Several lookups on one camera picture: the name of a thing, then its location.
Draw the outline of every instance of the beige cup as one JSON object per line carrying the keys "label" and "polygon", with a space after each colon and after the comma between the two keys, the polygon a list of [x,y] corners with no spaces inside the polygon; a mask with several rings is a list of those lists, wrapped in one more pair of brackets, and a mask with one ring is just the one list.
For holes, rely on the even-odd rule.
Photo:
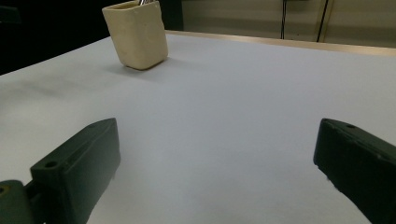
{"label": "beige cup", "polygon": [[120,62],[144,70],[168,56],[159,2],[142,6],[138,1],[102,9]]}

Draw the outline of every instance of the screw hole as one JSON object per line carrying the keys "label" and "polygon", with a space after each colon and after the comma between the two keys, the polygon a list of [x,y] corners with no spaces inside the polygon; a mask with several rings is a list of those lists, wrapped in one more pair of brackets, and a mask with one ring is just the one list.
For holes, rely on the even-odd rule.
{"label": "screw hole", "polygon": [[46,168],[52,168],[52,167],[55,167],[56,165],[58,165],[58,163],[56,161],[50,161],[50,162],[47,162],[47,164],[45,166],[46,166]]}

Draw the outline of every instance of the table surface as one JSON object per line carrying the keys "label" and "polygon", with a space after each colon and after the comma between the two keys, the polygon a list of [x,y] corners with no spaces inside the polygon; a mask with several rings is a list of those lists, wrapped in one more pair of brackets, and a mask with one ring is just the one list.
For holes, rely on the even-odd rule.
{"label": "table surface", "polygon": [[396,144],[396,59],[167,35],[120,64],[106,38],[0,77],[0,179],[116,118],[121,165],[89,223],[369,223],[313,154],[322,118]]}

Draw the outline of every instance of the black cable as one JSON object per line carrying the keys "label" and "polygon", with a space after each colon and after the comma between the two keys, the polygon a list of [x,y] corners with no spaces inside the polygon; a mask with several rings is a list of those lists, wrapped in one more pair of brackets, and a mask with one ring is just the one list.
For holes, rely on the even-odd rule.
{"label": "black cable", "polygon": [[282,11],[282,27],[280,29],[280,38],[285,39],[285,20],[286,20],[286,4],[287,0],[283,0],[283,11]]}
{"label": "black cable", "polygon": [[326,3],[325,3],[324,8],[323,8],[322,19],[321,19],[321,21],[320,21],[320,26],[319,26],[319,32],[318,32],[317,42],[319,42],[319,40],[320,40],[320,34],[321,34],[322,27],[323,27],[324,17],[326,16],[326,11],[327,11],[327,5],[328,5],[328,3],[329,3],[329,0],[326,0]]}

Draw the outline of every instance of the wall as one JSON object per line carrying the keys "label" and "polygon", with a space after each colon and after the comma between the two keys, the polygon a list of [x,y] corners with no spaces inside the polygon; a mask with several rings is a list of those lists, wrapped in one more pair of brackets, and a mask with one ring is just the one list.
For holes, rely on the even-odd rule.
{"label": "wall", "polygon": [[[326,0],[288,0],[285,38],[317,41]],[[185,31],[280,38],[282,0],[182,0]],[[396,48],[396,1],[330,0],[320,41]]]}

